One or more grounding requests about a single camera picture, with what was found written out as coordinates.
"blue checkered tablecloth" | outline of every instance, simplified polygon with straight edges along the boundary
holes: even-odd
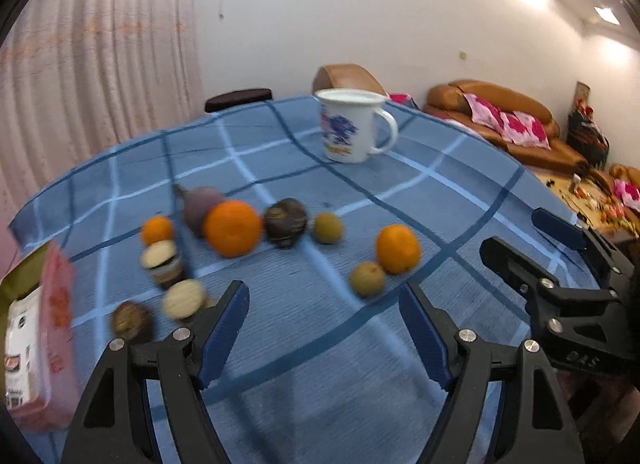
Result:
[[[574,253],[532,227],[544,207],[575,216],[521,164],[490,144],[419,111],[389,104],[401,138],[359,165],[326,161],[319,103],[312,97],[260,102],[188,126],[129,141],[78,166],[42,190],[12,222],[29,252],[55,239],[72,260],[74,342],[85,383],[108,343],[108,315],[124,300],[156,313],[158,337],[175,325],[140,268],[140,224],[173,215],[185,259],[212,296],[244,280],[251,306],[223,376],[204,391],[207,409],[234,463],[414,463],[444,402],[430,381],[386,292],[365,302],[348,286],[351,270],[374,259],[378,231],[412,227],[423,248],[415,276],[436,307],[487,341],[518,344],[528,333],[524,300],[485,269],[479,246],[498,235],[564,285],[595,282]],[[309,237],[279,250],[262,241],[224,259],[180,223],[171,183],[213,185],[258,211],[294,197],[310,216],[332,211],[346,225],[337,246]],[[470,462],[482,460],[499,387],[488,391]],[[150,383],[164,462],[178,457],[158,383]],[[30,436],[46,463],[65,433]]]

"pink package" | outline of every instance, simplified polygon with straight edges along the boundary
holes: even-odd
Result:
[[[68,428],[80,399],[71,333],[73,270],[55,243],[44,248],[38,333],[40,382],[33,399],[10,409],[18,427],[32,433]]]
[[[613,194],[622,200],[626,207],[640,212],[640,191],[631,182],[616,179]]]

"metal screw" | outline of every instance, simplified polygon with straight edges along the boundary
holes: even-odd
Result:
[[[187,327],[180,327],[174,330],[174,339],[176,341],[184,341],[191,336],[191,331]]]
[[[124,339],[122,338],[112,339],[109,343],[109,348],[114,352],[117,352],[118,350],[123,348],[123,346],[124,346]]]
[[[538,343],[536,341],[533,341],[533,339],[527,339],[524,342],[524,348],[527,351],[533,352],[535,354],[536,352],[538,352],[540,350],[540,345],[538,345]]]
[[[467,343],[472,343],[473,341],[476,341],[476,338],[478,336],[476,336],[476,333],[473,332],[473,330],[469,330],[469,329],[462,329],[460,332],[458,332],[458,336],[460,336],[460,339],[462,339],[463,341],[466,341]]]
[[[552,330],[556,334],[562,334],[564,328],[562,327],[562,323],[556,318],[551,318],[546,322],[546,325],[549,327],[549,330]]]

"orange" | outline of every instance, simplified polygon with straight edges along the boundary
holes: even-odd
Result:
[[[262,219],[249,204],[228,200],[207,214],[202,232],[214,250],[234,258],[248,253],[260,241]]]
[[[145,245],[151,245],[156,241],[172,240],[174,237],[174,227],[171,220],[166,217],[156,216],[148,219],[140,231],[140,240]]]
[[[406,225],[389,225],[376,240],[378,262],[389,274],[402,274],[420,262],[422,250],[414,232]]]

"brown leather armchair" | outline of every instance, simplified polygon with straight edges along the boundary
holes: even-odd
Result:
[[[469,107],[466,98],[463,96],[465,92],[476,94],[501,110],[522,111],[540,119],[540,122],[545,127],[551,150],[506,143],[492,129],[474,123],[471,120],[471,107]],[[587,168],[586,159],[558,139],[560,129],[549,110],[538,101],[518,92],[513,92],[503,86],[472,79],[441,84],[430,90],[427,104],[422,110],[425,113],[445,117],[446,119],[455,119],[465,124],[465,126],[474,129],[495,146],[508,151],[512,157],[515,157],[523,164],[567,174],[584,171]]]
[[[314,79],[313,91],[328,88],[356,88],[386,95],[376,78],[362,66],[347,63],[344,65],[321,66]]]
[[[615,179],[621,179],[631,182],[635,187],[640,188],[640,170],[631,166],[622,164],[613,164],[609,169],[609,173],[599,170],[591,170],[590,177],[598,183],[604,190],[609,190],[609,194],[613,193]],[[640,214],[633,209],[625,208],[625,217],[640,229]]]

